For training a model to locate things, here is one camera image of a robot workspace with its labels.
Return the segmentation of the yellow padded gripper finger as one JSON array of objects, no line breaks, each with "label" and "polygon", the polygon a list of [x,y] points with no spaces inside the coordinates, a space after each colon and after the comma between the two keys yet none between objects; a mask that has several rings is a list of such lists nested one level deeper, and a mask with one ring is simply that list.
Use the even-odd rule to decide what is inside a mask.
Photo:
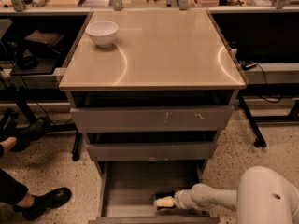
[{"label": "yellow padded gripper finger", "polygon": [[172,196],[166,196],[155,200],[154,205],[157,208],[172,208],[175,205],[175,202]]}]

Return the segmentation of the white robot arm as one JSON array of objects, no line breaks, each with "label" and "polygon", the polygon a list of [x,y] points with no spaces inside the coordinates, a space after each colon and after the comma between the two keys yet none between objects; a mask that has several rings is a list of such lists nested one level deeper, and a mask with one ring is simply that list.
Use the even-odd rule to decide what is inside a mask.
[{"label": "white robot arm", "polygon": [[214,205],[236,211],[236,224],[299,224],[299,189],[262,166],[247,169],[237,190],[214,189],[199,183],[154,201],[157,208],[184,210],[208,210]]}]

